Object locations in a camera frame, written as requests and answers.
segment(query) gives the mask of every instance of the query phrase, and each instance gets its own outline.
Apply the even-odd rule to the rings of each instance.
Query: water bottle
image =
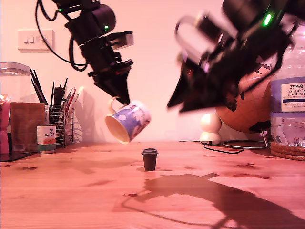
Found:
[[[271,135],[286,146],[305,147],[305,22],[292,35],[295,43],[271,79]]]

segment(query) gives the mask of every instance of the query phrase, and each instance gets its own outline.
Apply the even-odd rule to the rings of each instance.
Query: mug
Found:
[[[111,114],[105,118],[110,133],[122,144],[131,142],[151,121],[147,107],[140,101],[131,101],[119,110],[114,110],[112,103],[118,97],[109,101]]]

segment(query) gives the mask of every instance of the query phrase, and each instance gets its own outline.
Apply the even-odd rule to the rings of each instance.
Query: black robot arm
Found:
[[[114,50],[133,44],[132,31],[108,34],[114,29],[116,18],[112,9],[107,5],[100,4],[98,0],[52,1],[56,3],[58,8],[53,19],[46,14],[42,0],[37,1],[35,16],[39,31],[37,22],[39,6],[44,16],[50,21],[56,19],[57,13],[61,13],[68,20],[65,27],[69,29],[71,38],[69,44],[70,60],[60,58],[69,62],[77,71],[84,71],[89,64],[93,72],[88,75],[94,79],[94,84],[111,96],[118,96],[118,101],[122,104],[129,104],[127,77],[133,62],[132,60],[122,61],[120,53]],[[72,19],[69,13],[77,11],[80,11],[79,16]],[[74,41],[81,49],[81,53],[86,60],[85,64],[74,62]]]
[[[255,88],[261,81],[282,66],[286,48],[293,44],[290,35],[296,30],[298,21],[289,32],[284,31],[282,18],[291,14],[305,19],[305,0],[224,0],[223,11],[238,30],[235,38],[220,28],[208,15],[200,18],[185,16],[177,23],[176,39],[184,49],[181,76],[168,102],[168,108],[183,103],[180,112],[213,106],[235,109],[235,98],[240,94],[240,79],[255,71],[259,64],[276,55],[273,70],[251,85]],[[182,23],[190,23],[215,44],[212,52],[194,58],[193,51],[179,35]]]

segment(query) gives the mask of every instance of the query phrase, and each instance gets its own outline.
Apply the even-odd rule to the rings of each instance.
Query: globe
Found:
[[[236,110],[217,107],[216,113],[229,127],[243,133],[258,133],[270,128],[270,80],[266,79],[253,90],[243,93],[256,80],[270,72],[270,66],[261,64],[257,71],[244,76],[239,82],[241,94],[236,98]]]

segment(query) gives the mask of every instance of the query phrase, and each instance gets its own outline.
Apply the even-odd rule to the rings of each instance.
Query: wooden table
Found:
[[[148,147],[159,151],[153,172]],[[269,151],[75,144],[1,163],[1,228],[305,229],[305,163]]]

